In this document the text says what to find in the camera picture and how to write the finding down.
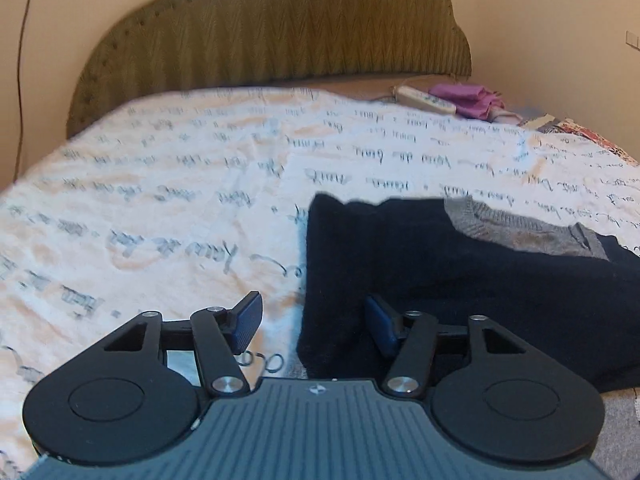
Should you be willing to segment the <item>white bedspread with script print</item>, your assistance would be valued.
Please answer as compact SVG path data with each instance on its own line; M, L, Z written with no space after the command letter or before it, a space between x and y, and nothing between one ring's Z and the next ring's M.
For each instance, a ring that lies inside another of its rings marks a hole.
M1 474L36 459L38 380L145 310L187 318L265 300L252 349L294 370L307 209L469 195L639 246L639 171L540 133L317 90L205 90L134 101L1 196Z

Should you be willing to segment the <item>purple cloth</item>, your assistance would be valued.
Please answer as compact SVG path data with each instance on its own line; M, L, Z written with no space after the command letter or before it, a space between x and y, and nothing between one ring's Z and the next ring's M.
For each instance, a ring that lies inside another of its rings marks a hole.
M512 125L523 121L518 113L506 108L500 92L481 84L435 84L428 93L454 104L457 114L465 118Z

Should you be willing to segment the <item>white wall switch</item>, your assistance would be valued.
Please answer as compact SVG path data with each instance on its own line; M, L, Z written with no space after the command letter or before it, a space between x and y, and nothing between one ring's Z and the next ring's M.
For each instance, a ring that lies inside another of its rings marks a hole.
M626 31L625 42L627 46L640 50L640 37L634 32Z

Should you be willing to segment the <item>white power strip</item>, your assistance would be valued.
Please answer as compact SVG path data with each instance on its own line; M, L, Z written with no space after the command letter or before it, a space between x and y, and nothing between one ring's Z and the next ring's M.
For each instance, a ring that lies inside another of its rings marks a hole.
M431 94L409 86L398 86L394 89L396 102L415 110L423 110L439 115L454 115L457 107L454 103L432 96Z

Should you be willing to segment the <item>grey sweater with navy sleeves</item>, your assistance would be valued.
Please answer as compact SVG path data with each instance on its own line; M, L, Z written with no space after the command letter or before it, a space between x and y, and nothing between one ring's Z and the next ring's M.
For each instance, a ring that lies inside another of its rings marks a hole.
M293 478L600 479L602 394L639 382L639 260L469 198L309 207ZM423 398L389 396L364 303L438 321Z

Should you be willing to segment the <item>olive green padded headboard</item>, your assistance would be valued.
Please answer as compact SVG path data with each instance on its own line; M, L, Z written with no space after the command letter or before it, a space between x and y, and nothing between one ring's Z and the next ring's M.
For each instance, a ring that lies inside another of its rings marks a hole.
M472 73L451 0L153 0L82 70L66 133L135 99L325 76Z

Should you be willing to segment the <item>red patterned cloth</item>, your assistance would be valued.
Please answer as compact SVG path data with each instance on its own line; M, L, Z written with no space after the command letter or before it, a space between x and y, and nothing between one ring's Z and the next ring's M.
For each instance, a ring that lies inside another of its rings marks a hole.
M628 162L628 164L631 164L631 166L639 166L638 160L635 160L617 144L605 139L604 136L600 136L599 133L596 133L585 126L579 125L577 122L574 122L573 119L552 119L536 127L536 130L542 133L566 133L574 134L574 136L581 136L592 143L598 144L601 148L604 148L620 159L623 159L625 162Z

